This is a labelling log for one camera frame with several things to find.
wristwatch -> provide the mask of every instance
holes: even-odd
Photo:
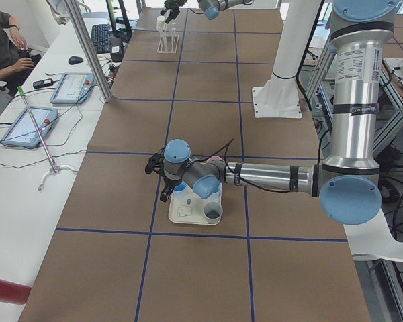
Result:
[[[9,25],[9,29],[12,28],[12,27],[15,27],[19,31],[19,27],[17,25]]]

computer mouse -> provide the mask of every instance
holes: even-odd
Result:
[[[69,58],[69,64],[70,64],[70,65],[76,65],[76,64],[79,64],[79,63],[81,63],[81,62],[83,62],[83,58],[82,58],[82,57],[79,57],[79,56],[71,56],[71,57]]]

white tray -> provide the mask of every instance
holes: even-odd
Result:
[[[209,225],[215,226],[217,223],[208,223],[204,217],[203,209],[207,203],[221,203],[221,192],[217,197],[202,199],[197,196],[191,189],[187,189],[188,193],[182,198],[176,198],[174,194],[171,196],[169,206],[169,219],[173,223],[188,223],[192,225]]]

label on robot arm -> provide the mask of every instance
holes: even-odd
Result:
[[[364,76],[365,48],[343,52],[337,56],[336,83],[362,81]]]
[[[381,48],[360,48],[337,57],[336,83],[346,81],[379,82]]]

tablet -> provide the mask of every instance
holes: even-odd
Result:
[[[52,128],[55,119],[58,117],[58,110],[50,107],[31,107],[36,123],[44,137]],[[5,146],[23,146],[35,148],[40,143],[40,138],[34,129],[34,125],[27,110],[24,109],[12,126],[7,130],[1,139]]]
[[[91,73],[66,73],[53,92],[52,104],[76,104],[87,99],[91,87],[94,85],[94,76]]]

